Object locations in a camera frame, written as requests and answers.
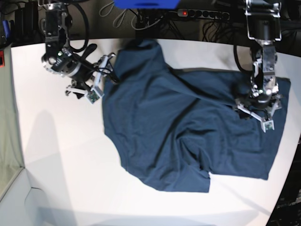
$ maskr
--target dark blue t-shirt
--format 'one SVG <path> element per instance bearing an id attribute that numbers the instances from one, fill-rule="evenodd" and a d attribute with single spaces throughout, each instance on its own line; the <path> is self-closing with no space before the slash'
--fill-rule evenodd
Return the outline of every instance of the dark blue t-shirt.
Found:
<path id="1" fill-rule="evenodd" d="M 133 41 L 106 81 L 105 134 L 121 165 L 163 191 L 208 192 L 214 174 L 268 179 L 284 130 L 290 82 L 279 79 L 282 109 L 275 130 L 242 120 L 232 107 L 249 78 L 240 72 L 172 72 L 153 40 Z"/>

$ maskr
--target white tabletop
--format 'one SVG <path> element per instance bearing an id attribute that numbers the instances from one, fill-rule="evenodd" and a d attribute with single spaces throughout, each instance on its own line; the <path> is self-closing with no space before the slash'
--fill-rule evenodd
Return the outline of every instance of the white tabletop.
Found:
<path id="1" fill-rule="evenodd" d="M 119 40 L 91 43 L 98 49 L 88 57 L 90 62 L 119 49 Z M 238 70 L 231 45 L 159 43 L 173 68 Z M 238 51 L 241 64 L 250 68 L 249 49 Z M 301 133 L 300 58 L 278 55 L 277 76 L 290 78 L 292 88 L 268 181 L 211 175 L 210 192 L 205 194 L 156 191 L 127 173 L 114 144 L 103 133 L 101 101 L 91 105 L 84 98 L 66 97 L 70 80 L 42 67 L 44 53 L 44 44 L 13 48 L 12 62 L 25 165 L 32 186 L 46 192 L 58 225 L 266 225 Z"/>

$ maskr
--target power strip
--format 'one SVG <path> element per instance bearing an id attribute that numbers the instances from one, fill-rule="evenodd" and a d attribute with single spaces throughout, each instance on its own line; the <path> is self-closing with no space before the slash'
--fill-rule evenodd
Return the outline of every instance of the power strip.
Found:
<path id="1" fill-rule="evenodd" d="M 211 11 L 211 10 L 195 10 L 195 9 L 178 9 L 179 17 L 230 20 L 230 13 Z"/>

